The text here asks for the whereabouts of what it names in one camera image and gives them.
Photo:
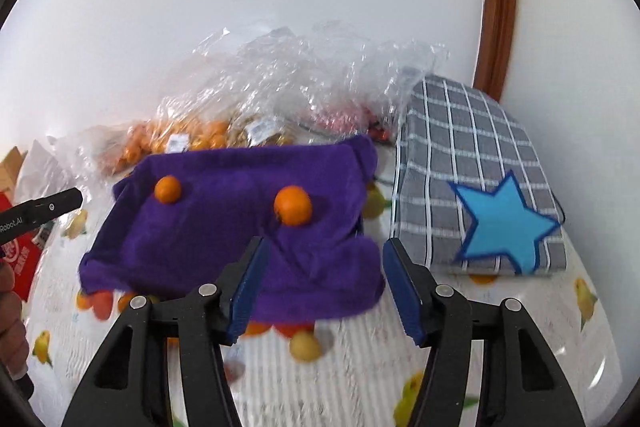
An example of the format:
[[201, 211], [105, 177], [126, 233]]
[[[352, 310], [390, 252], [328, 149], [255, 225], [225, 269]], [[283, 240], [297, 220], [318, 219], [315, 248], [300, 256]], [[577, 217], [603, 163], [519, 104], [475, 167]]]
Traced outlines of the person's left hand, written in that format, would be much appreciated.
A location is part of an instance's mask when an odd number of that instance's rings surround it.
[[26, 373], [29, 347], [22, 321], [22, 300], [14, 293], [13, 288], [13, 270], [2, 261], [0, 271], [1, 362], [12, 377], [20, 378]]

